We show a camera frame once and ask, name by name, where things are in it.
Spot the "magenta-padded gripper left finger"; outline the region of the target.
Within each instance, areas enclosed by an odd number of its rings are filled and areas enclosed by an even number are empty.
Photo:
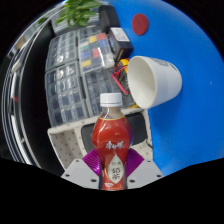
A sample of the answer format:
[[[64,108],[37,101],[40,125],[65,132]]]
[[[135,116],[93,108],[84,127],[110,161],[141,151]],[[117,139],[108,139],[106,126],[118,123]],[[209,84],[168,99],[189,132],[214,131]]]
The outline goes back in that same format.
[[[78,186],[99,189],[101,163],[96,150],[87,153],[82,159],[74,159],[62,174],[62,178]]]

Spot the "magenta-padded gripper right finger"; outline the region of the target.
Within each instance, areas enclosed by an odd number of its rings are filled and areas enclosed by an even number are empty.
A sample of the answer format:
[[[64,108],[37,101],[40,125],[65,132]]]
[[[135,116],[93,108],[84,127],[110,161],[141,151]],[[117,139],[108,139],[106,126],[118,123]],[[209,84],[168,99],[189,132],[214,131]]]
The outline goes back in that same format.
[[[128,152],[125,175],[128,189],[141,188],[163,177],[153,160],[144,159],[134,149]]]

